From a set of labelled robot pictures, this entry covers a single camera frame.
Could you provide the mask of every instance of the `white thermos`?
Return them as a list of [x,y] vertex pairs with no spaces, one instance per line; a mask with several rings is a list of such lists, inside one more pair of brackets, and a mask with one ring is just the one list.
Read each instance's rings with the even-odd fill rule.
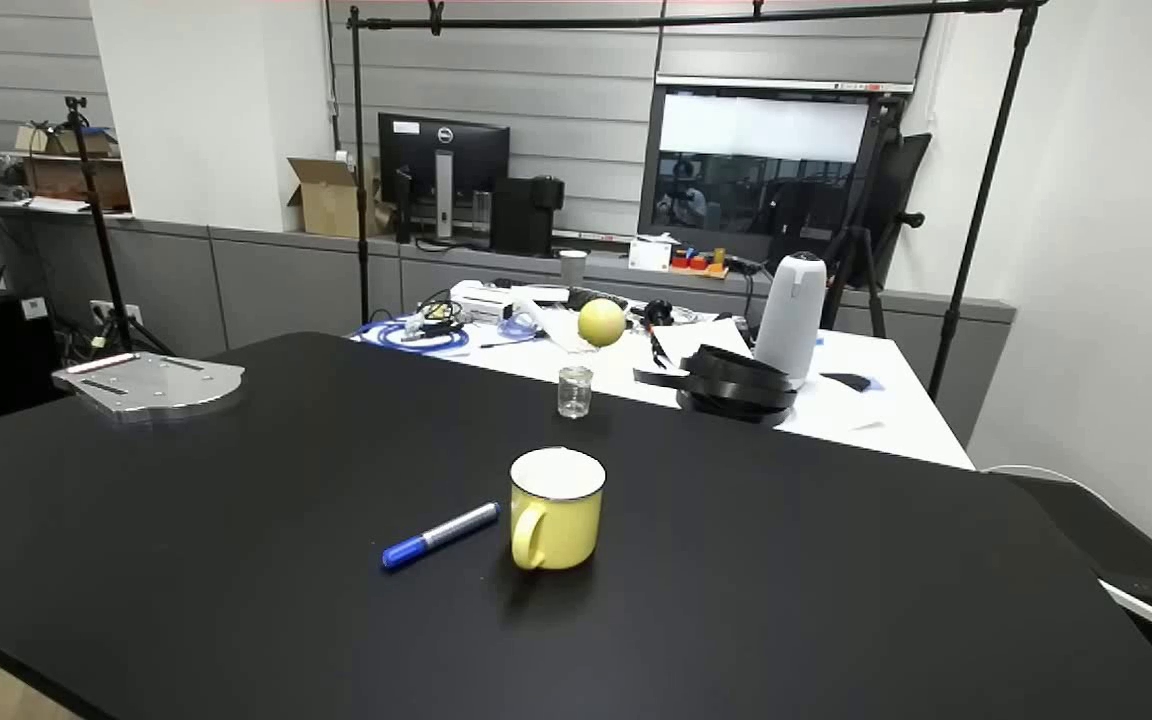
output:
[[822,306],[823,306],[823,284],[830,284],[823,264],[806,260],[806,254],[785,254],[771,277],[771,293],[766,305],[766,324],[760,324],[760,338],[754,342],[754,355],[760,363],[781,367],[790,384],[806,384],[809,374]]

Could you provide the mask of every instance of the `blue marker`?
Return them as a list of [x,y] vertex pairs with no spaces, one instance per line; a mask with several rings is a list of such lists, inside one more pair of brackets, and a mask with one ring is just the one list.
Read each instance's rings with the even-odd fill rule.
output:
[[467,535],[478,527],[490,527],[493,520],[495,520],[495,504],[474,506],[474,511],[466,511],[466,515],[457,515],[457,520],[447,520],[442,527],[429,527],[429,533],[421,533],[413,538],[399,538],[399,542],[384,547],[380,569],[384,573],[408,569],[421,557],[429,557],[429,553],[435,553],[435,547],[446,547],[446,542],[453,542],[453,538],[462,538],[462,535]]

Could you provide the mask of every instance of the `desk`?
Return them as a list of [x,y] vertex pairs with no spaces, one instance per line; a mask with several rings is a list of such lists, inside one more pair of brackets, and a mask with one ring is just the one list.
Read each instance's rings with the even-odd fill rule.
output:
[[[633,367],[654,367],[654,342],[642,331],[624,331],[614,349],[602,353],[582,353],[573,338],[567,349],[554,338],[493,349],[493,335],[495,331],[485,324],[474,324],[466,349],[434,355],[549,384],[565,363],[587,363],[602,395],[679,408],[671,386],[633,378]],[[853,391],[835,378],[823,378],[823,371],[857,371],[877,384],[870,391]],[[790,419],[778,428],[923,464],[974,468],[974,454],[953,437],[900,349],[877,335],[822,331],[809,384],[796,395]]]
[[[0,419],[0,664],[84,715],[1152,715],[1152,649],[1010,484],[614,395],[567,423],[327,335],[229,358],[194,419]],[[375,573],[538,443],[607,464],[587,569],[519,576],[495,523]]]

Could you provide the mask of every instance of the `yellow ball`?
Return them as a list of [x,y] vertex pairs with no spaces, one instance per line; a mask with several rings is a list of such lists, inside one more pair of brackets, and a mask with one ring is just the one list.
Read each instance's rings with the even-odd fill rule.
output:
[[624,310],[614,301],[587,301],[576,315],[586,342],[607,349],[624,335]]

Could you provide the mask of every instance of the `mug handle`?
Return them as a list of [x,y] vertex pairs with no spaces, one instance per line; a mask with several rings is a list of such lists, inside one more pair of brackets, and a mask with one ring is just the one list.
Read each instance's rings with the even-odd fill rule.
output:
[[514,564],[539,569],[544,553],[538,547],[544,506],[528,504],[524,515],[514,523]]

